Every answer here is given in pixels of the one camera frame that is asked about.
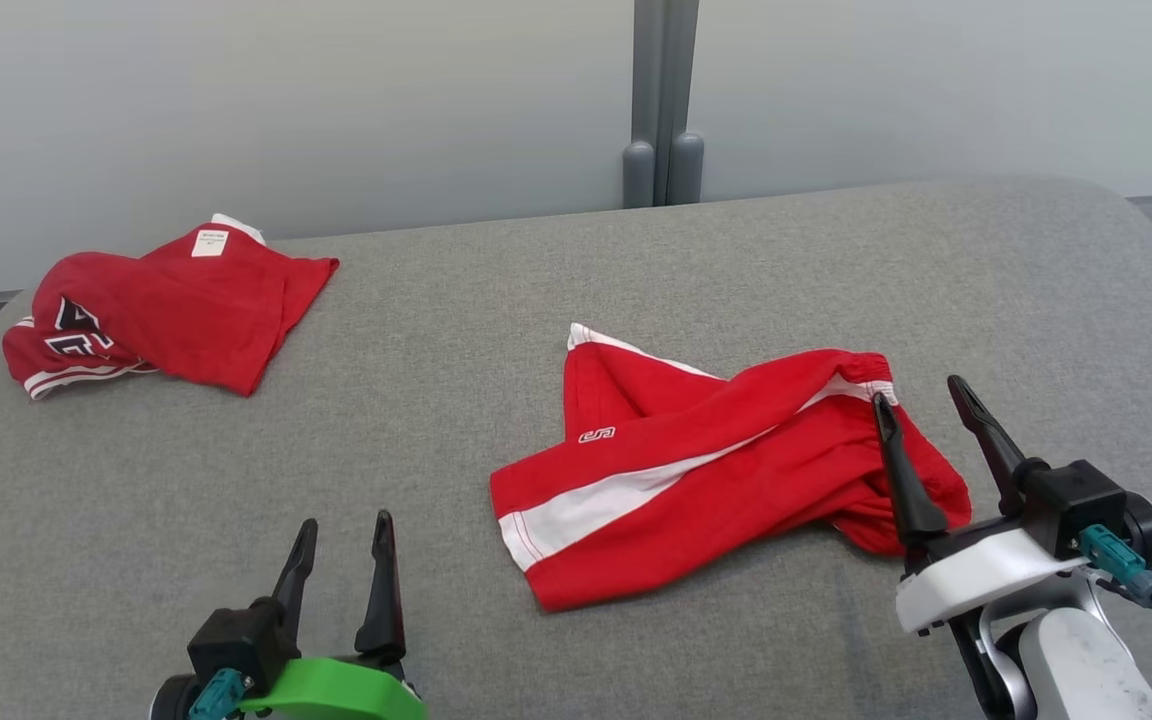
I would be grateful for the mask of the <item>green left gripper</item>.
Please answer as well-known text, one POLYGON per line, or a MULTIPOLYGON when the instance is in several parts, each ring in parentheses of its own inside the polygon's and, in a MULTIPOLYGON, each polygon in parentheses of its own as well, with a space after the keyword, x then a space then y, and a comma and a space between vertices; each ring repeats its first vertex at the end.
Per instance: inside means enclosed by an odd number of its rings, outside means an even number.
MULTIPOLYGON (((297 646, 305 584, 314 569, 317 520, 303 521, 274 588, 282 607, 280 632, 297 646)), ((388 510, 376 515, 371 556, 374 560, 364 624, 357 630, 357 655, 291 659, 266 694, 238 702, 242 714, 285 719, 429 719, 429 706, 407 682, 407 652, 396 528, 388 510)))

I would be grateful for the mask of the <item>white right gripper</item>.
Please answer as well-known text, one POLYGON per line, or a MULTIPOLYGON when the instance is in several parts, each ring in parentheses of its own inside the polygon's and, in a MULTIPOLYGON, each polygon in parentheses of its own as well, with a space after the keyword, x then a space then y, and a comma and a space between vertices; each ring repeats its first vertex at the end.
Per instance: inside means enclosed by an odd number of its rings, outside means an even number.
MULTIPOLYGON (((947 377, 948 393, 961 424, 973 434, 998 488, 1002 516, 1034 516, 1028 483, 1047 471, 1041 457, 1026 456, 987 406, 961 376, 947 377)), ((879 450, 890 487, 893 523, 905 548, 905 573, 895 597, 902 632, 923 632, 935 623, 982 609, 990 602, 1025 597, 1061 571, 1087 564, 1082 556, 1059 560, 1024 529, 1010 529, 969 544, 942 559, 932 559, 931 541, 948 532, 948 520, 905 452, 901 420, 886 395, 872 397, 879 450)))

